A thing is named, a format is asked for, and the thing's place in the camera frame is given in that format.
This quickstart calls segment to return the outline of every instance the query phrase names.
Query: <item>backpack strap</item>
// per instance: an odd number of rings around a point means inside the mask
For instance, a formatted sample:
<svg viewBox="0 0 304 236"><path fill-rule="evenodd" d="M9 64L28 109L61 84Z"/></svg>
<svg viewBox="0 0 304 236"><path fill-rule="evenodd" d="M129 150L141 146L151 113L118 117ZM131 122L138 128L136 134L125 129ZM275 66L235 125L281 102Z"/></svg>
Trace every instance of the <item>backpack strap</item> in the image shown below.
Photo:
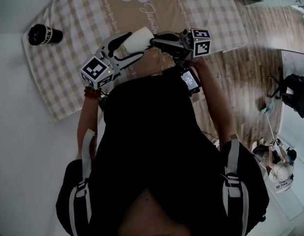
<svg viewBox="0 0 304 236"><path fill-rule="evenodd" d="M226 212L229 214L229 203L238 198L243 200L243 214L242 214L242 236L245 236L248 222L249 198L248 190L244 182L240 181L237 175L238 158L240 151L240 142L236 134L231 135L231 149L228 155L227 167L225 173L227 180L223 183L222 199Z"/></svg>
<svg viewBox="0 0 304 236"><path fill-rule="evenodd" d="M89 191L89 177L91 174L91 156L90 156L90 144L94 137L95 133L88 129L82 144L82 174L83 180L75 186L70 194L69 198L69 216L70 216L70 225L72 229L73 236L78 236L77 230L75 227L75 218L74 218L74 200L75 198L85 198L87 206L87 216L88 223L90 223L92 216L91 209L91 200L90 200L90 191Z"/></svg>

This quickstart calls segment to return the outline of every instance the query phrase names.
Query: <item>person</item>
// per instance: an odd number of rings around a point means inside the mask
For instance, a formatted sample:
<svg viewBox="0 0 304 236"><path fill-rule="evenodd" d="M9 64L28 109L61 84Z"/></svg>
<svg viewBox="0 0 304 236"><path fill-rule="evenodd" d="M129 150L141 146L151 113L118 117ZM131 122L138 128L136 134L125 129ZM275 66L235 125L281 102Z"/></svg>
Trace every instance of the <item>person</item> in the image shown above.
<svg viewBox="0 0 304 236"><path fill-rule="evenodd" d="M77 160L65 172L56 204L64 229L72 235L69 196L82 180L81 151L88 129L92 216L78 235L188 236L228 232L222 202L225 166L236 133L223 90L204 59L192 61L220 140L219 151L200 130L180 76L150 76L122 83L108 95L106 123L96 152L99 93L85 89L78 131ZM238 175L249 194L246 234L266 213L268 193L253 155L240 144Z"/></svg>
<svg viewBox="0 0 304 236"><path fill-rule="evenodd" d="M280 139L276 139L275 142L280 148L280 154L276 150L272 150L272 145L266 145L263 138L258 146L257 141L253 143L252 153L257 155L260 161L262 161L272 182L285 182L293 174L297 153L293 149L287 150L286 153L282 148Z"/></svg>

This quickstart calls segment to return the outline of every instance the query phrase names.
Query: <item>cable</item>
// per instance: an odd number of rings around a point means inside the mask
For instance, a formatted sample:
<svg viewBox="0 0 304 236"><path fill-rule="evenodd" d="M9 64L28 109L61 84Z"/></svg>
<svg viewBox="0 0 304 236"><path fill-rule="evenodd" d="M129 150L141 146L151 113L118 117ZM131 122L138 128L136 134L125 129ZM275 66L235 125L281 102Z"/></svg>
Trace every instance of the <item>cable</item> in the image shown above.
<svg viewBox="0 0 304 236"><path fill-rule="evenodd" d="M210 136L212 136L213 138L216 138L217 140L219 140L218 137L215 137L215 136L213 136L212 134L209 134L209 133L207 133L207 132L205 132L205 131L202 131L202 130L201 130L201 132L202 132L202 133L205 133L205 134L207 134L207 135L210 135Z"/></svg>

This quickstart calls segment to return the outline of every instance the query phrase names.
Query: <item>black cup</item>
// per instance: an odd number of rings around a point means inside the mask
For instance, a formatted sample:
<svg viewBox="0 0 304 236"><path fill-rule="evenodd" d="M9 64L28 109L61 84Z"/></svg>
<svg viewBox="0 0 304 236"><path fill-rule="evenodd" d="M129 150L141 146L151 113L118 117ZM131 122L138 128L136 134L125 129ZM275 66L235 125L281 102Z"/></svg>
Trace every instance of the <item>black cup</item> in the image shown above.
<svg viewBox="0 0 304 236"><path fill-rule="evenodd" d="M63 32L42 24L33 26L29 31L29 43L31 45L59 43L62 40Z"/></svg>

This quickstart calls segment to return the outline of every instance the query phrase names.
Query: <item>black chair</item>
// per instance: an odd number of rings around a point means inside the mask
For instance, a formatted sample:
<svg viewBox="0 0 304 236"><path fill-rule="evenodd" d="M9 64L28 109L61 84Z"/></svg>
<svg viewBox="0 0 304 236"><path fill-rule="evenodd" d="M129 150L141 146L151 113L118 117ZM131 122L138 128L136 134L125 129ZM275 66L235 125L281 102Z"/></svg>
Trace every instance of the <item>black chair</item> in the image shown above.
<svg viewBox="0 0 304 236"><path fill-rule="evenodd" d="M272 95L268 94L267 97L273 98L279 92L279 96L275 98L282 99L284 104L293 108L301 118L304 118L304 76L291 74L284 79L282 67L279 67L279 71L279 81L274 76L269 75L278 84L278 88Z"/></svg>

